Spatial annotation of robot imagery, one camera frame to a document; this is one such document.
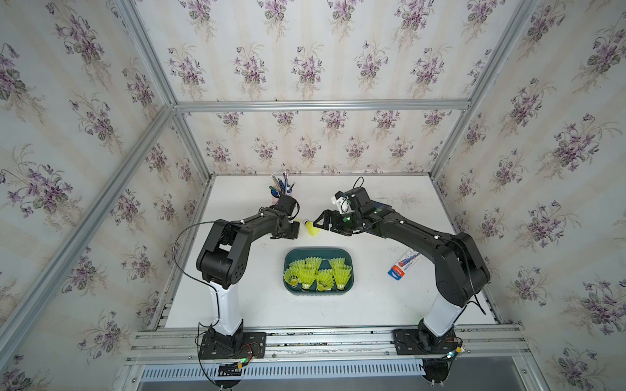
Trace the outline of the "yellow shuttlecock eight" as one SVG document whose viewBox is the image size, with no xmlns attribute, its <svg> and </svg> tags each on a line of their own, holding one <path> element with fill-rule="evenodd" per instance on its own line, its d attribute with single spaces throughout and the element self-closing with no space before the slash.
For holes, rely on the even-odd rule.
<svg viewBox="0 0 626 391">
<path fill-rule="evenodd" d="M 343 257 L 336 257 L 329 259 L 329 265 L 333 270 L 335 269 L 345 269 L 346 268 L 346 259 Z"/>
</svg>

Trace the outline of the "yellow shuttlecock five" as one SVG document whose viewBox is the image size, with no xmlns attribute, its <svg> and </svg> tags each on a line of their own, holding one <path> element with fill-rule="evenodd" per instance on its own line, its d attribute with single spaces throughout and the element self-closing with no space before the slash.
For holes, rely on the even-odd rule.
<svg viewBox="0 0 626 391">
<path fill-rule="evenodd" d="M 300 267 L 288 267 L 284 273 L 284 281 L 291 288 L 297 288 L 300 285 Z"/>
</svg>

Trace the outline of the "yellow shuttlecock six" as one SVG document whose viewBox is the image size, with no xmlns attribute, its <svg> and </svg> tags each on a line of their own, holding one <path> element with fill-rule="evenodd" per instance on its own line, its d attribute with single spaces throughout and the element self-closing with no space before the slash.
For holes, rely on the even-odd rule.
<svg viewBox="0 0 626 391">
<path fill-rule="evenodd" d="M 293 262 L 290 262 L 289 267 L 291 269 L 301 269 L 303 267 L 306 266 L 306 261 L 305 260 L 296 260 Z"/>
</svg>

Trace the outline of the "yellow shuttlecock seven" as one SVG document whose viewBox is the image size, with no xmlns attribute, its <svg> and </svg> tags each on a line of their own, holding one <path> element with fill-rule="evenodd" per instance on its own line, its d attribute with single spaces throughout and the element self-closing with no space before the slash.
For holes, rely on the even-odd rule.
<svg viewBox="0 0 626 391">
<path fill-rule="evenodd" d="M 321 257 L 307 257 L 304 259 L 304 267 L 308 270 L 318 270 L 323 259 Z"/>
</svg>

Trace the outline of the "pens in cup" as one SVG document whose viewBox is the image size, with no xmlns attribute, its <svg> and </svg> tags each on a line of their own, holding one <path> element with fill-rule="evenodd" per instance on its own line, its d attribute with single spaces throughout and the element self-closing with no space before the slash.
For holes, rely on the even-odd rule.
<svg viewBox="0 0 626 391">
<path fill-rule="evenodd" d="M 269 186 L 270 193 L 275 199 L 279 199 L 282 196 L 293 195 L 294 182 L 290 180 L 290 174 L 286 171 L 281 173 L 270 173 L 270 179 L 272 185 Z"/>
</svg>

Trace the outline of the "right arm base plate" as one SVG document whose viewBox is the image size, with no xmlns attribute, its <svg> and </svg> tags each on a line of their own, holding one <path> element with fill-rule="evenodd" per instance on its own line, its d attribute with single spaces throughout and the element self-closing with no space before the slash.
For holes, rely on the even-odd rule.
<svg viewBox="0 0 626 391">
<path fill-rule="evenodd" d="M 392 332 L 397 355 L 435 355 L 452 357 L 462 350 L 462 340 L 450 329 L 437 337 L 419 324 L 417 328 L 400 328 Z"/>
</svg>

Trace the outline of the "yellow shuttlecock one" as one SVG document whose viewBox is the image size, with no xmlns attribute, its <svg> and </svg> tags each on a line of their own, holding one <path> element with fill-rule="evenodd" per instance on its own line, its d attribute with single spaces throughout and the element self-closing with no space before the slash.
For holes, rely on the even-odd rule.
<svg viewBox="0 0 626 391">
<path fill-rule="evenodd" d="M 305 228 L 306 228 L 307 233 L 312 237 L 316 237 L 320 233 L 320 229 L 315 227 L 314 223 L 311 221 L 305 222 Z"/>
</svg>

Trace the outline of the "yellow shuttlecock twelve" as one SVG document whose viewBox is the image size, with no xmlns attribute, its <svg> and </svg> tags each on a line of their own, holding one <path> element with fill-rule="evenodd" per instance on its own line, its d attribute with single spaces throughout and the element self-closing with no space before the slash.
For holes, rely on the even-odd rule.
<svg viewBox="0 0 626 391">
<path fill-rule="evenodd" d="M 352 277 L 352 267 L 340 265 L 333 268 L 334 281 L 338 291 L 343 291 Z"/>
</svg>

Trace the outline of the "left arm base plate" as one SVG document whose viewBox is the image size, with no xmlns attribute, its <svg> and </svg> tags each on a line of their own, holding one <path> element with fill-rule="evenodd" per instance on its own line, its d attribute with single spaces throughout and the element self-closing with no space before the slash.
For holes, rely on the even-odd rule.
<svg viewBox="0 0 626 391">
<path fill-rule="evenodd" d="M 201 336 L 198 357 L 201 360 L 263 358 L 266 342 L 265 332 L 238 332 L 226 336 L 208 331 Z"/>
</svg>

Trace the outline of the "teal plastic storage box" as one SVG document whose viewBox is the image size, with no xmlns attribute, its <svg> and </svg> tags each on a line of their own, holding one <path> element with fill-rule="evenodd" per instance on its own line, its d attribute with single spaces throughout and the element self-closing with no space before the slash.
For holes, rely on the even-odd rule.
<svg viewBox="0 0 626 391">
<path fill-rule="evenodd" d="M 285 256 L 283 285 L 296 295 L 341 295 L 355 285 L 354 263 L 344 249 L 305 247 Z"/>
</svg>

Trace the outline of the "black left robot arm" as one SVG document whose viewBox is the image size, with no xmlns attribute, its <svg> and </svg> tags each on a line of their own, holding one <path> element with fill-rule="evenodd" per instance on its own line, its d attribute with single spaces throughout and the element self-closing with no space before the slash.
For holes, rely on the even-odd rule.
<svg viewBox="0 0 626 391">
<path fill-rule="evenodd" d="M 234 337 L 243 328 L 239 309 L 238 283 L 249 261 L 252 244 L 257 239 L 297 239 L 299 203 L 288 197 L 275 205 L 262 207 L 249 217 L 227 221 L 218 219 L 197 257 L 197 270 L 202 280 L 216 293 L 216 333 Z"/>
</svg>

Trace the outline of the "yellow shuttlecock nine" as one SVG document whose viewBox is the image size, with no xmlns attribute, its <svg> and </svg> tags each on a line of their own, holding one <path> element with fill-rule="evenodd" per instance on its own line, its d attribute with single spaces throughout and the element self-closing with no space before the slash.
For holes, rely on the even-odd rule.
<svg viewBox="0 0 626 391">
<path fill-rule="evenodd" d="M 302 285 L 302 290 L 309 291 L 311 285 L 316 282 L 318 269 L 315 267 L 304 266 L 298 271 L 298 279 Z"/>
</svg>

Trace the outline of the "red blue white packet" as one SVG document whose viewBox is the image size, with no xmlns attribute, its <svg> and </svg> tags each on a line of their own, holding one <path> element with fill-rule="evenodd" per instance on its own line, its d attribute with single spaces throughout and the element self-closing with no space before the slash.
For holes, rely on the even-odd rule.
<svg viewBox="0 0 626 391">
<path fill-rule="evenodd" d="M 388 270 L 388 275 L 394 280 L 402 280 L 407 274 L 407 271 L 412 267 L 416 260 L 420 257 L 420 253 L 409 249 L 400 259 L 397 261 L 391 269 Z"/>
</svg>

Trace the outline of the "yellow shuttlecock four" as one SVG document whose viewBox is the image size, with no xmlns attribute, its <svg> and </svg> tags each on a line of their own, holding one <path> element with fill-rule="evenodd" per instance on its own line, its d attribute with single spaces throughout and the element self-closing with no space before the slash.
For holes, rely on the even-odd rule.
<svg viewBox="0 0 626 391">
<path fill-rule="evenodd" d="M 335 281 L 332 269 L 318 270 L 316 277 L 316 291 L 328 292 L 333 289 L 334 285 Z"/>
</svg>

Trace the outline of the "aluminium front rail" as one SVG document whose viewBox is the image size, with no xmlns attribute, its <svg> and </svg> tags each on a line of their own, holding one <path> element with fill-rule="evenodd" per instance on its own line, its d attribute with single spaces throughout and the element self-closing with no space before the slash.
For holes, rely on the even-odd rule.
<svg viewBox="0 0 626 391">
<path fill-rule="evenodd" d="M 413 357 L 427 356 L 414 349 L 414 327 L 250 327 L 249 332 L 264 332 L 261 343 L 269 362 L 350 359 L 391 359 L 398 349 Z M 462 342 L 463 358 L 530 356 L 531 349 L 516 325 L 461 325 L 455 327 Z M 156 332 L 137 332 L 124 353 L 125 365 L 187 363 L 197 359 L 195 328 L 163 328 Z"/>
</svg>

